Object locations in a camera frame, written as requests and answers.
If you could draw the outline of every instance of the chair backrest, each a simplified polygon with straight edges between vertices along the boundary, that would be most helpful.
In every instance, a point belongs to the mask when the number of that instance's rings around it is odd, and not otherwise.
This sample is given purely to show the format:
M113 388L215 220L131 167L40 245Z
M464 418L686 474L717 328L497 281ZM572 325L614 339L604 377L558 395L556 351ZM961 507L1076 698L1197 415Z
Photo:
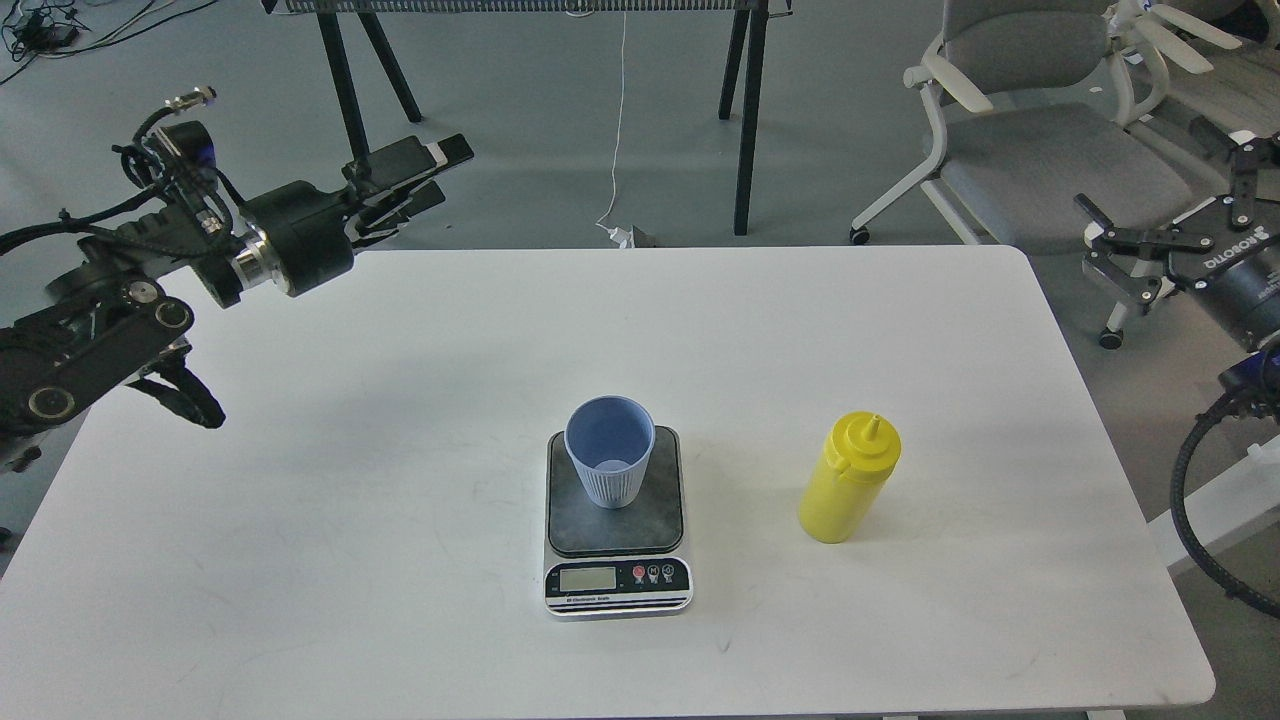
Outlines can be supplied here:
M1066 87L1108 50L1105 8L1093 0L946 0L942 53L987 94Z
M1196 15L1202 20L1216 20L1231 14L1245 0L1164 0L1165 5Z

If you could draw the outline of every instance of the white power cable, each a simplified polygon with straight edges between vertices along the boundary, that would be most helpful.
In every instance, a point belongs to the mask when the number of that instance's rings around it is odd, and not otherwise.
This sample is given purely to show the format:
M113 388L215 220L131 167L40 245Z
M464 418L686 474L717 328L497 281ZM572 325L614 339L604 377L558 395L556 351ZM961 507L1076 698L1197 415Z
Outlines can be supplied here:
M634 247L635 238L631 237L628 231L622 228L611 228L604 224L604 219L613 213L613 205L618 201L618 150L622 147L622 110L627 101L627 14L622 13L622 46L618 50L618 55L622 60L622 91L618 97L618 129L613 140L613 165L609 168L609 179L613 183L613 195L609 197L609 208L604 211L598 220L595 220L595 227L609 233L609 240L618 245L618 249Z

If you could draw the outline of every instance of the wire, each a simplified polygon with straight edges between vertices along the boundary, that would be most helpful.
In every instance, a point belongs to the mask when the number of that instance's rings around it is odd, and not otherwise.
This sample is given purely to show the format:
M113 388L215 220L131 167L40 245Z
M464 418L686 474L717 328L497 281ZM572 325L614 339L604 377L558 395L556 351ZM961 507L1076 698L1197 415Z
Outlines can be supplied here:
M8 20L9 20L9 17L13 15L14 10L17 10L20 6L20 3L22 3L22 0L14 0L14 4L10 6L9 13L5 15L4 29L9 29L10 32L14 29L13 27L10 27L8 24ZM64 3L65 3L64 5L47 5L47 6L49 8L70 8L70 5L73 4L73 0L64 0ZM32 54L32 53L29 53L29 50L23 49L23 53L18 54L17 50L19 50L19 47L15 47L15 46L10 45L9 41L8 41L8 38L5 38L5 45L8 47L10 47L10 53L14 54L14 60L15 61L20 60L23 56L26 56L28 54L31 56L27 59L26 64L23 64L20 68L18 68L12 74L9 74L9 77L6 77L4 79L0 79L0 86L3 86L4 83L9 82L14 77L17 77L18 73L20 73L20 72L26 70L28 67L31 67L31 63L36 58L49 58L51 60L58 60L58 59L64 59L64 58L74 58L76 55L81 55L83 53L91 53L93 50L102 50L102 49L110 47L113 45L119 45L119 44L124 42L125 40L132 40L132 38L134 38L134 37L137 37L137 36L140 36L142 33L151 32L152 29L155 29L155 28L157 28L157 27L160 27L160 26L163 26L163 24L165 24L165 23L168 23L170 20L174 20L174 19L180 18L183 15L189 15L192 13L196 13L198 10L204 10L205 8L215 5L216 3L219 3L219 0L207 0L206 3L196 5L195 8L189 8L187 10L182 10L179 13L174 13L172 15L166 15L166 17L164 17L164 18L161 18L161 19L159 19L159 20L156 20L156 22L154 22L154 23L151 23L151 24L148 24L148 26L146 26L146 27L143 27L141 29L131 32L128 35L120 35L125 29L128 29L128 28L133 27L134 24L137 24L140 20L142 20L147 15L151 15L154 13L164 10L164 9L174 5L175 3L177 3L177 0L168 0L166 3L156 5L156 0L147 0L146 5L143 5L138 12L136 12L124 23L122 23L116 28L111 29L110 32L105 33L101 38L99 38L97 41L92 42L91 45L87 45L84 47L78 47L76 50L67 50L67 51L37 51L37 53ZM97 5L105 5L105 4L108 4L108 3L99 3ZM78 20L74 20L74 22L76 22L76 24L78 27L88 29L84 24L79 23Z
M27 61L23 63L20 68L18 68L17 70L9 73L9 77L6 77L4 79L0 79L0 86L3 86L4 83L9 82L10 79L18 77L18 73L20 73L22 70L26 70L27 68L29 68L31 64L35 63L35 61L36 61L35 56L27 58Z
M1277 393L1271 387L1271 380L1267 378L1267 368L1271 366L1271 361L1280 354L1280 345L1272 345L1262 354L1262 364L1258 365L1258 387L1262 388L1262 400L1271 411L1271 418L1276 423L1280 423L1280 406L1276 405Z
M1196 454L1196 448L1208 430L1231 413L1240 392L1242 388L1236 388L1217 398L1203 415L1197 418L1196 427L1183 441L1183 447L1178 451L1178 460L1174 462L1174 474L1169 480L1169 512L1174 520L1174 529L1178 530L1178 537L1183 541L1183 547L1187 548L1187 555L1199 565L1206 575L1226 591L1226 597L1238 598L1254 610L1280 619L1280 603L1253 589L1215 560L1196 537L1196 530L1187 516L1187 468L1190 465L1192 455Z
M239 193L239 191L237 191L237 190L236 190L236 186L234 186L234 184L232 184L232 181L230 181L230 178L228 178L228 177L227 177L227 176L225 176L225 174L224 174L224 173L223 173L223 172L221 172L220 169L218 169L218 168L214 168L214 172L215 172L215 173L218 173L218 179L219 179L219 181L220 181L220 182L223 183L223 187L224 187L224 188L227 190L227 195L229 195L229 196L230 196L230 199L232 199L232 202L234 202L237 208L242 208L242 206L244 206L244 196L243 196L243 195L241 195L241 193Z
M15 10L20 10L18 19L10 22ZM0 23L0 36L4 37L9 58L20 63L28 55L54 49L54 44L69 42L81 29L90 29L76 19L77 13L76 0L42 0L35 8L23 8L22 1L17 0Z
M609 178L613 181L613 196L609 197L608 210L595 220L595 227L605 232L613 229L604 227L604 219L613 214L613 205L618 201L618 150L622 147L622 109L627 102L627 14L626 12L622 13L622 47L618 50L618 55L622 59L622 92L618 97L618 131L613 141L613 167L609 168Z
M174 0L170 0L170 3L168 3L165 5L161 5L160 8L150 9L150 6L154 4L154 0L152 0L151 3L147 3L147 5L143 8L143 10L141 10L134 18L131 18L129 20L127 20L125 26L122 26L122 27L128 27L128 26L133 24L134 22L137 22L138 19L141 19L143 15L146 15L148 13L152 13L155 10L161 10L164 8L168 8L169 5L173 5L173 1ZM161 19L159 19L159 20L148 24L147 27L145 27L145 28L142 28L140 31L131 32L129 35L125 35L123 37L116 37L116 38L110 40L108 42L95 42L93 45L90 45L90 46L86 46L86 47L81 47L78 50L69 50L67 53L50 53L49 55L50 56L55 56L55 58L69 58L72 55L79 55L82 53L90 53L92 50L101 50L104 47L110 47L113 45L119 45L119 44L124 42L125 40L132 40L132 38L134 38L134 37L137 37L137 36L140 36L142 33L151 32L152 29L155 29L155 28L157 28L157 27L160 27L160 26L163 26L165 23L168 23L169 20L174 20L174 19L178 19L178 18L180 18L183 15L189 15L192 13L204 10L205 8L215 5L220 0L207 0L206 3L204 3L201 5L196 5L195 8L189 8L187 10L180 12L180 13L174 13L172 15L168 15L165 18L161 18ZM115 31L113 31L109 35L114 35L115 32L119 32L119 29L120 28L116 28Z
M151 113L150 115L147 115L147 119L142 120L142 124L138 126L138 129L133 131L133 142L134 143L142 142L142 136L145 136L147 132L150 132L151 128L154 128L156 123L159 123L160 120L168 118L169 115L174 114L175 111L177 110L174 110L173 108L169 108L168 105L165 105L164 108L160 108L155 113Z
M137 210L155 196L156 196L155 188L148 187L118 205L108 208L106 210L102 210L100 213L93 213L92 215L86 215L83 218L72 218L67 215L65 210L63 210L63 217L56 223L44 223L40 225L31 225L0 234L0 255L4 255L17 247L20 247L41 237L47 237L51 234L88 232L87 228L91 228L93 223L99 223L108 218L119 215L120 213ZM108 240L114 241L114 237L109 237Z

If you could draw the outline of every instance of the chair wheel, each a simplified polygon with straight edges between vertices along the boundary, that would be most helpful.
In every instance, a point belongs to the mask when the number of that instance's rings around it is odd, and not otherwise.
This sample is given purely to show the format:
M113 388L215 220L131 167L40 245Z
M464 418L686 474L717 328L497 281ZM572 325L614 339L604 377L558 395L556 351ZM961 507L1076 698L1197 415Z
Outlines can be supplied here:
M1103 350L1117 350L1121 345L1124 345L1124 331L1103 328L1102 332L1098 333L1098 345L1101 345Z

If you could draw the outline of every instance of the yellow cap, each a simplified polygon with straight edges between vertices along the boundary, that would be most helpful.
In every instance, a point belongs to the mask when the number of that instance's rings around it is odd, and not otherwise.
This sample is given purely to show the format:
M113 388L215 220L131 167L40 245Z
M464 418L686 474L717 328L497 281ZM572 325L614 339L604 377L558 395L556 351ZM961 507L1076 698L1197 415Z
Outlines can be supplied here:
M823 443L823 459L844 480L881 483L901 456L902 439L897 429L874 413L845 415Z

